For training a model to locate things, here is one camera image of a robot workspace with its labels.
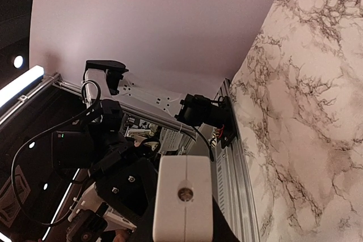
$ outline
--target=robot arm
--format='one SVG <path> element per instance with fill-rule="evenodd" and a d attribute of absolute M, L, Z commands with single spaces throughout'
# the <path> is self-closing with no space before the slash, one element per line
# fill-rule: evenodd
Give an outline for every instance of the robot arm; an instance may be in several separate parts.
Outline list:
<path fill-rule="evenodd" d="M 87 61 L 83 80 L 96 82 L 100 89 L 93 84 L 86 85 L 83 96 L 87 107 L 101 92 L 99 106 L 81 121 L 83 128 L 87 125 L 86 132 L 79 132 L 90 136 L 83 137 L 85 143 L 90 138 L 94 143 L 85 161 L 92 162 L 87 168 L 95 182 L 83 193 L 69 216 L 72 224 L 68 241 L 96 241 L 104 230 L 115 228 L 136 230 L 132 237 L 140 236 L 138 229 L 148 229 L 141 232 L 141 237 L 153 230 L 155 242 L 211 241 L 218 232 L 213 230 L 213 224 L 224 218 L 213 221 L 217 208 L 213 205 L 209 159 L 165 156 L 157 174 L 147 159 L 138 156 L 143 154 L 142 147 L 134 147 L 119 134 L 123 111 L 118 100 L 135 97 L 175 115 L 186 125 L 200 126 L 204 122 L 224 128 L 221 141 L 224 141 L 222 145 L 227 145 L 235 136 L 228 99 L 218 101 L 218 106 L 203 96 L 187 95 L 183 100 L 182 94 L 138 83 L 125 65 L 115 61 Z M 57 154 L 64 154 L 65 146 L 72 146 L 77 136 L 64 131 L 56 135 L 60 133 L 66 137 L 53 137 L 53 158 L 56 158 L 53 165 L 75 167 L 74 160 L 60 162 Z M 69 135 L 73 138 L 67 145 Z M 150 209 L 153 209 L 154 219 L 146 216 Z M 151 236 L 150 240 L 144 238 L 140 241 L 151 241 Z"/>

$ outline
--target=white wall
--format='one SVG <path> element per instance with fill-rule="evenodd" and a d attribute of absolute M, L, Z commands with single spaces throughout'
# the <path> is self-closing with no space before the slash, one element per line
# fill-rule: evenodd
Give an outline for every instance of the white wall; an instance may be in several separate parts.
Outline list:
<path fill-rule="evenodd" d="M 113 59 L 171 91 L 214 96 L 272 1 L 33 0 L 30 63 L 79 84 L 87 59 Z"/>

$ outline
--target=black cable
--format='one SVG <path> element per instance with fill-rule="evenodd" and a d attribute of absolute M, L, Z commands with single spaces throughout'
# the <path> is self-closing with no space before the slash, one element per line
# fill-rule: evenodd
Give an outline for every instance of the black cable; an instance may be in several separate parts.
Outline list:
<path fill-rule="evenodd" d="M 88 81 L 84 82 L 84 84 L 82 84 L 82 88 L 81 88 L 82 100 L 83 100 L 83 103 L 86 103 L 86 93 L 85 93 L 86 92 L 86 85 L 89 84 L 89 83 L 92 83 L 92 84 L 95 85 L 95 87 L 97 88 L 97 93 L 99 94 L 99 95 L 97 94 L 97 97 L 99 96 L 99 98 L 96 98 L 96 101 L 93 104 L 94 106 L 96 106 L 97 103 L 100 100 L 101 90 L 100 90 L 99 85 L 96 82 L 94 82 L 93 80 L 88 80 Z M 62 180 L 67 181 L 67 182 L 70 182 L 72 184 L 83 184 L 86 181 L 86 179 L 87 179 L 87 177 L 85 177 L 82 181 L 76 181 L 76 180 L 73 180 L 73 178 L 68 177 L 60 169 L 57 169 L 56 168 L 56 169 L 54 169 L 54 171 L 58 175 L 58 177 L 60 177 Z"/>
<path fill-rule="evenodd" d="M 153 150 L 153 152 L 155 153 L 155 155 L 158 155 L 158 152 L 161 148 L 161 142 L 158 138 L 155 138 L 155 137 L 151 137 L 151 138 L 146 138 L 144 140 L 142 140 L 142 142 L 140 143 L 140 146 L 141 145 L 144 145 L 146 143 L 150 143 L 150 142 L 155 142 L 155 143 L 158 143 L 157 147 L 155 150 Z"/>
<path fill-rule="evenodd" d="M 43 222 L 40 222 L 34 218 L 32 218 L 30 215 L 28 215 L 28 213 L 25 211 L 25 208 L 24 208 L 24 205 L 22 203 L 22 200 L 20 199 L 19 197 L 19 193 L 18 193 L 18 190 L 16 188 L 16 179 L 15 179 L 15 168 L 16 168 L 16 162 L 18 161 L 19 159 L 19 156 L 22 154 L 22 151 L 25 150 L 25 147 L 27 147 L 30 143 L 32 142 L 36 142 L 37 140 L 39 140 L 40 138 L 44 137 L 45 135 L 49 134 L 49 133 L 52 133 L 66 125 L 70 125 L 72 124 L 74 121 L 76 120 L 80 120 L 81 118 L 83 117 L 86 117 L 88 113 L 90 113 L 98 104 L 99 104 L 99 101 L 100 101 L 100 98 L 101 98 L 101 88 L 100 86 L 98 85 L 98 83 L 94 82 L 93 80 L 88 80 L 86 82 L 84 82 L 84 84 L 82 84 L 82 88 L 81 88 L 81 93 L 83 94 L 84 90 L 85 90 L 85 87 L 87 84 L 89 83 L 92 83 L 94 86 L 96 86 L 97 88 L 97 97 L 95 99 L 95 101 L 91 104 L 90 107 L 88 107 L 86 110 L 82 111 L 81 113 L 79 113 L 78 115 L 48 129 L 48 130 L 45 130 L 43 131 L 42 133 L 34 136 L 33 138 L 29 139 L 26 143 L 24 143 L 19 149 L 18 151 L 15 153 L 14 155 L 14 158 L 12 160 L 12 165 L 11 165 L 11 185 L 12 185 L 12 189 L 14 191 L 14 196 L 16 198 L 16 201 L 18 202 L 19 206 L 20 206 L 20 209 L 23 211 L 24 215 L 31 221 L 34 221 L 40 225 L 43 225 L 43 226 L 47 226 L 47 227 L 53 227 L 53 226 L 57 226 L 59 224 L 61 224 L 66 218 L 67 218 L 67 214 L 64 215 L 60 220 L 54 222 L 54 223 L 43 223 Z"/>
<path fill-rule="evenodd" d="M 214 139 L 213 137 L 211 138 L 211 140 L 209 141 L 209 145 L 212 146 L 212 143 L 213 143 Z"/>
<path fill-rule="evenodd" d="M 217 100 L 211 100 L 210 102 L 219 104 L 223 102 L 223 99 L 224 99 L 223 96 L 219 96 Z"/>
<path fill-rule="evenodd" d="M 204 143 L 206 144 L 206 146 L 209 149 L 209 158 L 212 162 L 214 162 L 214 155 L 213 155 L 213 151 L 212 151 L 212 147 L 210 146 L 210 144 L 208 143 L 207 139 L 205 139 L 204 135 L 201 134 L 201 132 L 194 126 L 192 126 L 192 128 L 195 130 L 195 132 L 203 139 Z"/>

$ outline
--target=marble wall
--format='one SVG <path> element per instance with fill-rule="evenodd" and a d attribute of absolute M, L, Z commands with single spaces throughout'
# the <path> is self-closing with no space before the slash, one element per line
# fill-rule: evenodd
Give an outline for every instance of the marble wall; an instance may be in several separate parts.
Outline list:
<path fill-rule="evenodd" d="M 275 0 L 231 95 L 262 241 L 363 241 L 363 0 Z"/>

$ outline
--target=black bracket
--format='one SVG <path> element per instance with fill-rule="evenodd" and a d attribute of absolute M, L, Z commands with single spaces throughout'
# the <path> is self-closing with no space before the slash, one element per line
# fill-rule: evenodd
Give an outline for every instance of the black bracket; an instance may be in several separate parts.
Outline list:
<path fill-rule="evenodd" d="M 86 61 L 85 73 L 87 69 L 98 69 L 105 71 L 106 82 L 111 95 L 117 95 L 119 93 L 117 90 L 119 82 L 124 78 L 123 74 L 129 71 L 122 62 L 111 60 L 88 60 Z"/>
<path fill-rule="evenodd" d="M 221 142 L 222 148 L 228 146 L 237 136 L 237 126 L 229 97 L 220 97 L 218 101 L 212 101 L 201 95 L 187 94 L 180 103 L 183 106 L 175 118 L 188 126 L 200 126 L 205 123 L 218 128 L 221 134 L 217 141 Z"/>
<path fill-rule="evenodd" d="M 116 167 L 96 179 L 97 195 L 127 220 L 138 225 L 157 193 L 154 166 L 141 158 L 127 167 Z"/>

